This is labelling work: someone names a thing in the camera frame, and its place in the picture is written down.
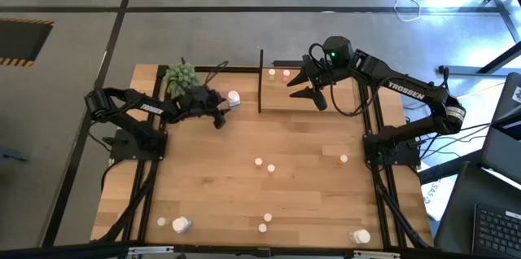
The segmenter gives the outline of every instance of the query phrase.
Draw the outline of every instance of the gray floor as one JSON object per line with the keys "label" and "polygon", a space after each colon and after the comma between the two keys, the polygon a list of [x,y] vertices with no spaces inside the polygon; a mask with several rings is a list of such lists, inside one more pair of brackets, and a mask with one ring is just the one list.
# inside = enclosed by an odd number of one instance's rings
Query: gray floor
{"label": "gray floor", "polygon": [[[424,7],[478,7],[482,0],[419,0]],[[503,0],[517,26],[521,11]],[[392,7],[395,0],[130,0],[130,6],[349,6]],[[2,6],[119,6],[120,0],[0,0]],[[490,2],[486,7],[495,7]],[[26,151],[27,164],[0,160],[0,249],[33,247],[46,227],[80,119],[83,96],[96,78],[116,18],[99,14],[0,13],[1,17],[54,20],[55,28],[31,68],[0,67],[0,143]],[[298,59],[313,42],[341,34],[401,72],[440,83],[441,64],[481,66],[514,44],[498,14],[423,15],[401,23],[389,14],[186,13],[127,14],[105,86],[127,87],[135,64],[172,64],[185,56],[193,64],[256,65],[259,49],[265,62]],[[511,66],[521,66],[515,61]],[[453,77],[451,92],[462,95],[503,79]],[[486,94],[462,100],[469,111],[464,126],[489,121],[496,99]],[[405,105],[415,105],[404,98]],[[408,112],[411,119],[428,114]],[[111,125],[93,133],[111,135]],[[479,140],[448,151],[466,153]],[[437,155],[430,165],[450,160]],[[99,202],[99,180],[107,153],[88,141],[57,244],[87,242]]]}

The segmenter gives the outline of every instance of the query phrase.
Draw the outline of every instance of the succulent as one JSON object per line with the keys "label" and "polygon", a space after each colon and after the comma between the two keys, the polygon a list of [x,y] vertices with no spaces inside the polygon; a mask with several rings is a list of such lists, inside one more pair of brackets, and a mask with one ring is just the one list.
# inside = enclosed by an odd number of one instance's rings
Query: succulent
{"label": "succulent", "polygon": [[195,75],[195,68],[188,63],[179,63],[169,66],[164,79],[167,81],[167,92],[172,99],[183,96],[186,90],[199,85],[199,79]]}

